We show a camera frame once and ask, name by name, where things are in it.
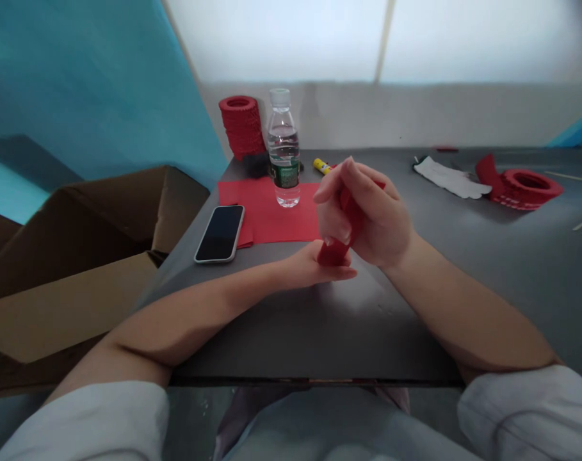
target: tabletop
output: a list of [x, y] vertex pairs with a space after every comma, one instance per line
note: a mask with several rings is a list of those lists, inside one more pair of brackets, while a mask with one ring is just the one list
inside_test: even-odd
[[[555, 178], [565, 193], [538, 211], [523, 212], [485, 198], [464, 200], [412, 170], [415, 157], [431, 155], [445, 166], [473, 171], [488, 152], [494, 153], [499, 171], [528, 168], [582, 176], [582, 151], [575, 149], [303, 150], [301, 181], [322, 179], [312, 167], [314, 158], [333, 165], [350, 154], [389, 176], [418, 233], [523, 312], [582, 375], [582, 234], [572, 231], [582, 221], [582, 182]], [[234, 160], [222, 180], [244, 177]], [[217, 205], [213, 191], [138, 309], [199, 282], [284, 258], [305, 244], [254, 245], [238, 250], [229, 264], [195, 264], [197, 245]], [[172, 384], [460, 384], [454, 362], [391, 283], [356, 255], [353, 266], [356, 279], [264, 299], [179, 366]]]

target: hand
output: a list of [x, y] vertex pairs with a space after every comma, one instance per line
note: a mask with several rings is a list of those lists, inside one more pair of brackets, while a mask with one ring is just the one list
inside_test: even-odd
[[349, 267], [350, 254], [346, 255], [343, 266], [321, 266], [317, 263], [316, 256], [322, 246], [322, 240], [314, 240], [293, 256], [274, 263], [280, 270], [280, 283], [284, 289], [304, 288], [317, 283], [353, 279], [357, 276], [357, 271]]
[[[384, 190], [374, 181], [383, 182]], [[339, 191], [346, 186], [366, 214], [363, 230], [353, 244], [361, 258], [375, 266], [395, 266], [405, 255], [414, 229], [408, 211], [391, 180], [352, 157], [334, 168], [314, 194], [318, 225], [325, 241], [335, 238], [348, 244], [350, 223], [340, 208]]]

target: phone screen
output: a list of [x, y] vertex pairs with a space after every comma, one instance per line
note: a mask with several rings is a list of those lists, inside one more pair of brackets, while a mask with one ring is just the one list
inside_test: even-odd
[[230, 258], [243, 211], [241, 206], [217, 207], [212, 213], [195, 259], [208, 261]]

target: person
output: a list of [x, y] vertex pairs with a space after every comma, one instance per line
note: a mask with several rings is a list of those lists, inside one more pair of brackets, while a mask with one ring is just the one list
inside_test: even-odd
[[[381, 190], [375, 181], [383, 182]], [[582, 459], [582, 378], [518, 310], [413, 229], [385, 175], [347, 159], [314, 196], [326, 243], [348, 242], [345, 185], [366, 215], [354, 251], [379, 267], [455, 360], [467, 387], [460, 426], [487, 459]], [[158, 460], [175, 366], [264, 297], [356, 275], [291, 257], [178, 291], [112, 330], [0, 451], [5, 460]], [[292, 392], [250, 421], [226, 459], [465, 460], [475, 455], [361, 388]]]

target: white sleeve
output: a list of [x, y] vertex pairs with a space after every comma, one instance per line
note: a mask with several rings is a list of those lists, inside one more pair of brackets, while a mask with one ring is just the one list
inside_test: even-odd
[[582, 378], [570, 368], [479, 376], [457, 413], [488, 460], [582, 460]]
[[0, 461], [160, 460], [168, 415], [167, 394], [156, 384], [92, 384], [28, 418]]

